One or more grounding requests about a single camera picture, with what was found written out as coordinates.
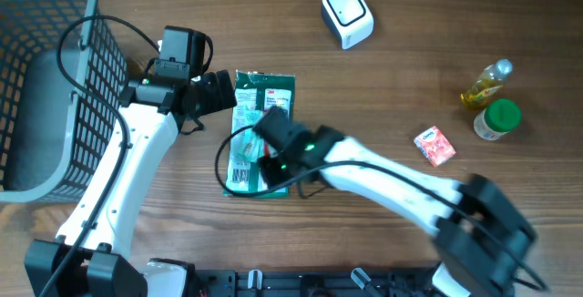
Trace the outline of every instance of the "green jar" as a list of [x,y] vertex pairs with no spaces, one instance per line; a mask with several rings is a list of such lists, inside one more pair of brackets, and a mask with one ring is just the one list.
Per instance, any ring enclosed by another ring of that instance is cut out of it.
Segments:
[[484,109],[474,120],[474,131],[483,139],[494,141],[520,124],[522,112],[516,103],[499,99]]

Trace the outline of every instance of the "green package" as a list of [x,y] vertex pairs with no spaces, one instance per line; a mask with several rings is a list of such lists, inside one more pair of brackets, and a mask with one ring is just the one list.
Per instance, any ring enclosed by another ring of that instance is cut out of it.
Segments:
[[[249,123],[250,110],[267,111],[277,106],[287,111],[292,118],[293,98],[295,95],[295,76],[281,74],[263,74],[258,72],[237,71],[235,78],[235,97],[237,106],[233,109],[231,132]],[[227,168],[227,187],[238,192],[256,192],[268,188],[263,181],[257,163],[249,162],[240,155],[245,137],[239,134],[230,143],[229,167]],[[261,154],[274,155],[275,150],[262,142]],[[263,198],[287,197],[289,188],[282,188]]]
[[[251,110],[245,107],[243,115],[245,116],[244,126],[255,125],[263,117],[263,110]],[[240,138],[237,138],[235,142],[231,143],[230,147],[237,151],[237,155],[243,157],[246,161],[257,162],[257,159],[265,155],[263,139],[250,129],[242,131],[240,134],[243,135],[242,143],[240,144]]]

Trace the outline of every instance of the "barcode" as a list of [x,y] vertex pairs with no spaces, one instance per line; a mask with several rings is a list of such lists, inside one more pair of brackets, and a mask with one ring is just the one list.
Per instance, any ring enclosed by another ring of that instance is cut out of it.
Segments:
[[234,169],[233,170],[233,183],[249,182],[249,170],[248,169]]

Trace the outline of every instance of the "black wire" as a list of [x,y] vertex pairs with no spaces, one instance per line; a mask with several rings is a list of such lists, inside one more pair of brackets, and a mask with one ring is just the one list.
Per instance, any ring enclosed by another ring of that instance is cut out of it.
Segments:
[[182,135],[190,135],[194,132],[198,132],[201,130],[204,130],[204,124],[202,124],[202,122],[200,122],[200,120],[198,118],[193,118],[192,119],[194,121],[194,123],[197,125],[195,128],[193,128],[190,131],[180,131],[180,134]]
[[514,278],[514,282],[521,284],[521,285],[527,287],[528,289],[534,290],[536,292],[542,292],[541,287],[535,285],[532,282],[528,282],[528,281],[518,279],[518,278]]
[[209,58],[207,59],[207,62],[204,64],[204,66],[202,67],[202,74],[206,73],[207,70],[209,70],[210,61],[212,60],[212,52],[213,52],[212,40],[210,39],[210,36],[205,36],[204,39],[209,44]]
[[56,281],[58,280],[60,275],[63,273],[63,271],[65,270],[65,268],[67,267],[67,265],[69,264],[69,262],[71,261],[73,256],[75,255],[75,252],[77,251],[77,249],[79,248],[79,246],[81,245],[81,243],[83,242],[85,237],[89,234],[89,230],[91,230],[91,227],[93,226],[93,223],[95,222],[95,219],[97,218],[97,215],[101,211],[101,207],[103,206],[103,203],[105,202],[107,195],[109,194],[109,191],[111,190],[111,187],[113,186],[113,183],[117,178],[119,170],[121,169],[121,165],[123,164],[124,157],[126,156],[126,152],[128,151],[129,129],[128,129],[128,125],[127,125],[126,121],[121,116],[119,111],[117,109],[115,109],[113,106],[111,106],[104,98],[98,97],[93,92],[91,92],[88,88],[83,87],[79,83],[77,83],[76,80],[74,78],[72,78],[65,71],[65,66],[63,66],[63,58],[62,58],[61,53],[62,53],[62,48],[63,48],[63,44],[65,43],[66,37],[77,26],[85,23],[86,21],[95,20],[95,19],[112,20],[112,21],[115,21],[117,23],[120,23],[124,26],[131,28],[134,32],[136,32],[140,36],[142,36],[151,46],[153,46],[156,49],[156,51],[158,51],[158,46],[156,46],[156,44],[151,39],[149,39],[142,31],[140,31],[137,27],[133,26],[132,24],[130,24],[124,20],[121,20],[121,19],[114,17],[114,16],[111,16],[111,15],[90,15],[87,17],[80,18],[80,19],[76,20],[75,22],[73,22],[69,27],[67,27],[65,29],[65,31],[63,32],[63,34],[61,35],[61,37],[58,41],[58,46],[56,48],[56,64],[58,65],[58,69],[61,71],[61,74],[65,77],[65,79],[73,87],[75,87],[79,91],[83,92],[87,97],[92,97],[95,100],[99,101],[101,104],[103,104],[103,106],[105,108],[107,108],[109,111],[111,111],[111,113],[116,117],[116,119],[119,122],[119,125],[121,126],[121,144],[119,145],[119,156],[118,156],[118,160],[116,161],[116,165],[114,166],[114,168],[111,172],[111,176],[107,180],[106,186],[103,189],[103,192],[101,192],[101,195],[99,196],[99,199],[97,200],[94,209],[89,214],[89,217],[87,218],[87,221],[85,223],[85,226],[83,227],[83,230],[81,231],[81,233],[79,233],[79,235],[77,236],[77,239],[75,240],[75,242],[73,243],[73,245],[71,246],[69,251],[66,253],[63,260],[58,264],[55,271],[53,272],[53,275],[51,275],[48,282],[46,282],[45,288],[43,288],[43,291],[40,292],[39,297],[46,296],[46,294],[49,292],[51,287],[56,283]]
[[156,60],[158,60],[159,58],[157,56],[154,56],[153,58],[151,58],[148,61],[148,65],[146,66],[146,69],[144,69],[144,74],[147,74],[149,72],[149,69],[152,68],[152,66],[154,66],[154,63],[156,62]]
[[303,173],[298,174],[297,176],[295,176],[291,179],[288,179],[280,184],[275,185],[274,187],[267,188],[263,191],[237,192],[237,191],[233,191],[232,189],[227,188],[227,186],[225,185],[225,182],[223,182],[223,180],[219,174],[220,153],[225,149],[225,146],[227,146],[227,144],[233,139],[233,137],[235,137],[237,134],[241,133],[242,131],[244,131],[246,129],[250,129],[250,128],[253,128],[253,125],[239,128],[236,131],[234,131],[233,133],[231,133],[227,138],[225,138],[225,140],[220,144],[219,150],[217,151],[217,157],[215,158],[215,176],[217,178],[217,181],[219,182],[219,184],[222,186],[222,188],[225,191],[227,191],[228,193],[230,193],[234,197],[252,198],[252,197],[263,196],[263,195],[272,193],[274,191],[277,191],[278,189],[289,187],[292,184],[295,184],[295,183],[301,181],[302,179],[310,176],[313,173],[317,173],[323,169],[328,169],[328,168],[337,167],[337,166],[357,166],[360,168],[378,170],[384,174],[387,174],[387,175],[390,175],[396,179],[399,179],[399,180],[403,181],[404,183],[412,186],[413,188],[418,189],[419,191],[423,192],[424,194],[432,197],[433,199],[440,201],[441,203],[443,203],[444,205],[446,205],[447,207],[452,209],[453,212],[456,212],[457,214],[462,216],[465,220],[469,221],[474,226],[474,228],[476,228],[477,230],[480,230],[484,235],[487,236],[488,239],[490,239],[495,245],[497,245],[497,247],[499,247],[502,251],[504,251],[506,254],[508,254],[508,256],[510,256],[510,258],[518,264],[518,267],[522,268],[537,283],[536,290],[541,291],[541,292],[548,290],[548,286],[538,276],[538,274],[536,274],[528,265],[526,265],[523,261],[521,261],[504,243],[502,243],[496,236],[494,236],[489,230],[487,230],[487,228],[484,227],[482,225],[482,223],[480,223],[477,219],[475,219],[474,217],[465,213],[465,211],[460,209],[453,202],[446,200],[445,198],[443,198],[442,196],[438,195],[437,193],[431,191],[430,189],[423,187],[422,185],[416,183],[415,181],[413,181],[413,180],[411,180],[411,179],[409,179],[409,178],[407,178],[399,173],[395,173],[389,169],[386,169],[386,168],[378,166],[378,165],[374,165],[374,164],[371,164],[371,163],[368,163],[365,161],[360,161],[360,160],[334,161],[334,162],[323,164],[321,166],[317,166],[317,167],[312,168],[312,169],[307,169]]
[[322,191],[324,191],[326,189],[333,189],[333,187],[330,186],[330,185],[326,185],[325,187],[320,188],[320,189],[317,189],[316,191],[310,193],[307,196],[303,194],[303,188],[302,188],[302,183],[301,182],[297,182],[295,184],[295,189],[298,190],[298,196],[300,196],[301,199],[307,200],[307,199],[309,199],[309,198],[317,195],[318,193],[320,193],[320,192],[322,192]]

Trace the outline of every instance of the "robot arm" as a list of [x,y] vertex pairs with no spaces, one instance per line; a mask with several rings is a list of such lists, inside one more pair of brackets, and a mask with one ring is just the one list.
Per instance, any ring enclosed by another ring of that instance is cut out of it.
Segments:
[[[409,169],[389,159],[383,158],[361,145],[355,138],[345,138],[336,142],[326,155],[326,162],[360,160],[399,173],[404,177],[427,187],[448,201],[457,204],[462,195],[457,191],[460,182],[426,175]],[[415,223],[430,236],[436,235],[437,219],[448,218],[452,210],[443,203],[428,197],[409,184],[374,169],[332,167],[323,169],[320,174],[333,187],[366,197],[388,210]]]
[[[131,144],[79,250],[73,251],[70,246],[87,226],[85,219],[96,207],[119,154],[120,137],[115,133],[85,195],[59,229],[56,241],[34,241],[30,246],[25,267],[36,294],[43,290],[55,268],[61,266],[65,254],[74,257],[66,264],[62,275],[66,278],[58,280],[53,288],[57,295],[91,292],[94,296],[182,296],[186,290],[192,291],[193,265],[153,261],[137,271],[126,261],[139,208],[185,118],[236,105],[226,71],[200,73],[203,49],[176,61],[180,50],[199,46],[205,37],[176,27],[167,27],[165,40],[167,35],[173,43],[164,42],[166,51],[160,54],[155,67],[155,72],[164,77],[130,82],[122,92],[120,113],[130,128]],[[192,80],[194,85],[188,79],[192,73],[200,75]],[[290,122],[278,108],[270,109],[253,130],[278,151],[276,158],[259,161],[269,186],[315,171],[308,180],[319,179],[336,189],[378,202],[433,237],[444,261],[433,277],[433,285],[444,294],[467,297],[471,292],[475,296],[502,297],[512,290],[517,270],[524,266],[522,260],[537,234],[489,180],[474,176],[464,184],[425,175],[374,154],[332,128],[322,127],[312,133]],[[317,170],[339,161],[360,163]],[[474,223],[479,224],[480,230],[463,226],[468,216],[476,216]],[[91,262],[82,270],[84,260]]]
[[[517,270],[525,267],[523,260],[537,234],[493,182],[478,175],[467,183],[425,175],[332,128],[311,133],[277,108],[270,109],[253,131],[278,151],[276,158],[258,162],[269,186],[322,168],[309,179],[378,202],[433,237],[444,262],[433,283],[443,293],[505,296],[513,291]],[[346,161],[361,163],[331,166]]]

